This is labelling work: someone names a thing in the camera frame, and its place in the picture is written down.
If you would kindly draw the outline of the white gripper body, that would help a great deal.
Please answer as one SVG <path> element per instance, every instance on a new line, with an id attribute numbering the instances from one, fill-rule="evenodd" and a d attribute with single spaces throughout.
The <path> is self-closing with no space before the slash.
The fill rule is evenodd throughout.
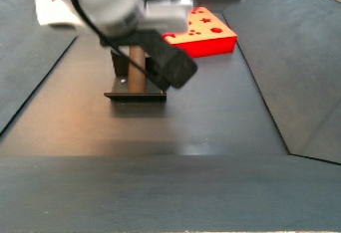
<path id="1" fill-rule="evenodd" d="M 146 0 L 143 30 L 185 32 L 193 0 Z"/>

